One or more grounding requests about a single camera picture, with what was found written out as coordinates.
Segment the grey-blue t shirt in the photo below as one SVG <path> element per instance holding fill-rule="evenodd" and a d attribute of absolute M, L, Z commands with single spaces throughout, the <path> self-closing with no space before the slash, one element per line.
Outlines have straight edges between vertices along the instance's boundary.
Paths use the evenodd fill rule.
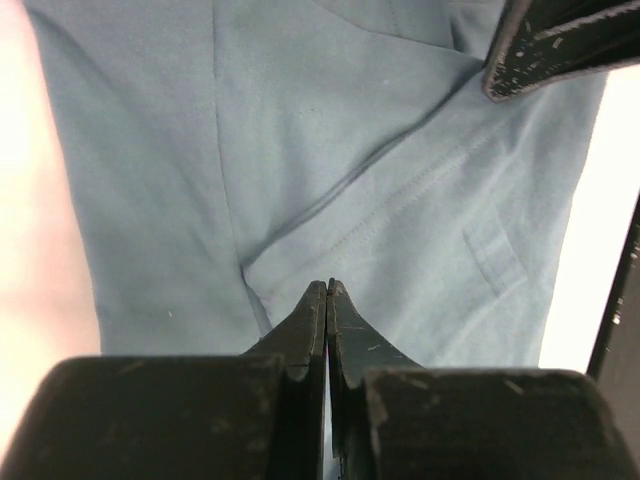
<path fill-rule="evenodd" d="M 498 1 L 29 1 L 106 355 L 238 353 L 308 284 L 534 366 L 606 77 L 495 103 Z"/>

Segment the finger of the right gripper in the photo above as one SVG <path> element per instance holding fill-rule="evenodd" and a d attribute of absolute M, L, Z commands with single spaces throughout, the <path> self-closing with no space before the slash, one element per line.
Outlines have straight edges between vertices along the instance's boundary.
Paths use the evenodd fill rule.
<path fill-rule="evenodd" d="M 502 102 L 638 63 L 637 1 L 507 1 L 485 61 L 483 91 Z"/>

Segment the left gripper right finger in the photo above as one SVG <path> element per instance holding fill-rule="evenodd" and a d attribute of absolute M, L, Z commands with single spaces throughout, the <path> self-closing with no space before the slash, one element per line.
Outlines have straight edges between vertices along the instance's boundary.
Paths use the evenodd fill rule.
<path fill-rule="evenodd" d="M 326 332 L 331 395 L 332 451 L 340 479 L 374 479 L 365 373 L 417 368 L 357 311 L 344 284 L 329 280 Z"/>

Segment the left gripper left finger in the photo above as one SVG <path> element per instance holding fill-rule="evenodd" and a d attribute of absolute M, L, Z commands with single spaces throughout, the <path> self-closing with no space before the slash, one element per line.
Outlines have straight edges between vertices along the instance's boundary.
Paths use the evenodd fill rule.
<path fill-rule="evenodd" d="M 320 479 L 324 450 L 326 284 L 245 352 L 239 398 L 241 479 Z"/>

